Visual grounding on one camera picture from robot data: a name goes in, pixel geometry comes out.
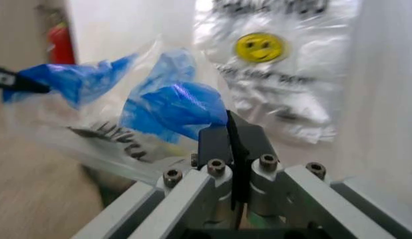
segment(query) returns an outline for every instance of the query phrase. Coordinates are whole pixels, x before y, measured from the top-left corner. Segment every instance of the plastic wrap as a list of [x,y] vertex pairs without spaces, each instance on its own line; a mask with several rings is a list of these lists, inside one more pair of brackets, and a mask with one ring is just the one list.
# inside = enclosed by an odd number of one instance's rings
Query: plastic wrap
[[283,139],[336,134],[359,0],[198,0],[194,44],[240,115]]
[[169,167],[189,169],[199,130],[225,125],[232,108],[228,86],[200,52],[161,40],[114,62],[45,64],[20,74],[52,91],[4,91],[10,128],[150,184]]

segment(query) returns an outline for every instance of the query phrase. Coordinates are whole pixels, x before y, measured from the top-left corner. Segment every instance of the smiley face print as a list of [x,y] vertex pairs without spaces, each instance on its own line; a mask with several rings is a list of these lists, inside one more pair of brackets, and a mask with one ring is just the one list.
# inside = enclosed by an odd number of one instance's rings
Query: smiley face print
[[255,63],[282,60],[287,55],[285,42],[268,33],[251,33],[241,37],[235,52],[243,60]]

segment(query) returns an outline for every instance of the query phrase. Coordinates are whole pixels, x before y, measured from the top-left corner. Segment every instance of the blue plastic bag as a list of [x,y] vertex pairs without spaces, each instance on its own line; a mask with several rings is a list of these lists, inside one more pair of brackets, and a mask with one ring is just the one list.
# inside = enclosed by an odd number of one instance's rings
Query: blue plastic bag
[[8,127],[88,166],[149,184],[169,167],[189,170],[199,130],[225,125],[233,105],[201,52],[168,49],[159,40],[97,66],[23,70],[51,92],[4,91]]

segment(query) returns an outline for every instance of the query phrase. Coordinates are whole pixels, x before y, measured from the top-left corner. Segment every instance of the red fire extinguisher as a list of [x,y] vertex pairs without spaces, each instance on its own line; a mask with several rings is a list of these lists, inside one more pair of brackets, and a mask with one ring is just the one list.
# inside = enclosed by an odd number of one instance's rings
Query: red fire extinguisher
[[54,64],[75,64],[70,31],[65,23],[59,23],[48,31],[51,44],[50,61]]

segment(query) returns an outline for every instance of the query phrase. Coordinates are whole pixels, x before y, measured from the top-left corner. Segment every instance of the bolt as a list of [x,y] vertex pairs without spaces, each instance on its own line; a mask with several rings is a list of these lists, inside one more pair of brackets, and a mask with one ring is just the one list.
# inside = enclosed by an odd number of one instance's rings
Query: bolt
[[273,172],[276,170],[278,158],[272,154],[262,154],[259,158],[259,164],[264,171]]
[[324,180],[326,173],[324,165],[312,162],[306,165],[306,169],[313,173],[315,176],[317,176],[319,179]]
[[214,177],[222,176],[225,172],[225,162],[217,158],[210,159],[207,162],[207,172]]
[[198,165],[198,154],[192,153],[191,154],[191,167],[197,167]]
[[181,179],[182,173],[177,169],[169,169],[163,173],[164,184],[169,188],[174,188]]

